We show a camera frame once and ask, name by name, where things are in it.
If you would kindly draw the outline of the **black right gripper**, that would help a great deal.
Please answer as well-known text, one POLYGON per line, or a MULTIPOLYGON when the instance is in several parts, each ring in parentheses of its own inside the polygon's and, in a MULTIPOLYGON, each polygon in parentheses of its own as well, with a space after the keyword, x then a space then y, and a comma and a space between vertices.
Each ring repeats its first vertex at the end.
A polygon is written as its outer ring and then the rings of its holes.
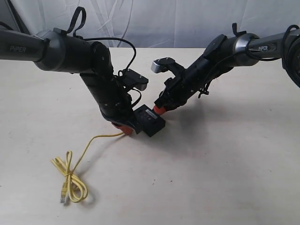
POLYGON ((185 105, 198 90, 199 87, 195 87, 183 78, 169 78, 165 81, 165 89, 154 102, 153 111, 158 115, 163 115, 167 111, 175 110, 185 105))

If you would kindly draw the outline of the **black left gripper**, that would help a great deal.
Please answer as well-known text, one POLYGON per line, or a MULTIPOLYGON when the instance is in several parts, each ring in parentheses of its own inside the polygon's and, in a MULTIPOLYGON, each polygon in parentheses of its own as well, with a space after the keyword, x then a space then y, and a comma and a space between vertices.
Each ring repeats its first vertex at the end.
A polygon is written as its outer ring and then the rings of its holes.
POLYGON ((142 131, 126 89, 100 89, 99 109, 102 116, 125 135, 142 131))

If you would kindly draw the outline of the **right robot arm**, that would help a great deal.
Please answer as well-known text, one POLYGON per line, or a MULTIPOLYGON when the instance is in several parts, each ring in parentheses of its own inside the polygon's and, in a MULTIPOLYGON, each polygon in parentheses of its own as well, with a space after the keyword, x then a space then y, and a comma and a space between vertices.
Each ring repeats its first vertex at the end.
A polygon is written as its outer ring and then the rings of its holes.
POLYGON ((184 68, 170 57, 153 61, 154 73, 170 71, 173 78, 168 78, 153 110, 162 115, 186 104, 196 92, 208 95, 210 83, 228 73, 234 67, 253 66, 259 61, 281 60, 282 67, 291 80, 300 84, 300 28, 290 25, 285 32, 258 37, 254 33, 237 31, 237 24, 232 24, 233 37, 223 34, 217 36, 206 47, 203 54, 188 68, 184 68))

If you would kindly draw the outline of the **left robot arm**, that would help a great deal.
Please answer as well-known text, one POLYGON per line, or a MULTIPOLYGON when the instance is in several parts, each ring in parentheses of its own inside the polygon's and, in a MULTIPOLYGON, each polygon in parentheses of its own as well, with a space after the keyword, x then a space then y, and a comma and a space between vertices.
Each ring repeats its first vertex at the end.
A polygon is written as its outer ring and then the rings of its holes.
POLYGON ((3 26, 0 58, 32 61, 43 71, 79 74, 105 120, 127 135, 142 131, 128 92, 144 90, 148 80, 128 67, 115 75, 110 50, 100 38, 71 37, 60 29, 28 35, 3 26))

